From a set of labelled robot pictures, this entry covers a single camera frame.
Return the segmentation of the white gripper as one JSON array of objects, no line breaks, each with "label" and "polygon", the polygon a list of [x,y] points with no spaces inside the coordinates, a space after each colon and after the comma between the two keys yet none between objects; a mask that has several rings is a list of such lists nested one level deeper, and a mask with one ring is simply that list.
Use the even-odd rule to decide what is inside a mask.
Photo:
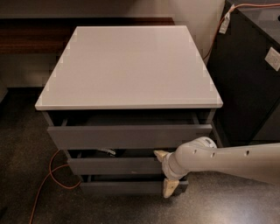
[{"label": "white gripper", "polygon": [[179,185],[179,180],[187,174],[187,170],[179,166],[173,153],[168,153],[165,150],[155,150],[154,154],[157,160],[162,163],[162,170],[167,177],[164,180],[163,187],[163,196],[167,199],[173,195]]}]

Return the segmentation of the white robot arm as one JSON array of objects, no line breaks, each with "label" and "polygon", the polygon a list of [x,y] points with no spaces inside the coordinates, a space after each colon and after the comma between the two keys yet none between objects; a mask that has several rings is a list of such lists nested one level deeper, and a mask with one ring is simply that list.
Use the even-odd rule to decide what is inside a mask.
[{"label": "white robot arm", "polygon": [[165,175],[163,196],[169,198],[189,172],[221,172],[273,185],[280,184],[280,143],[218,148],[206,136],[175,151],[155,150]]}]

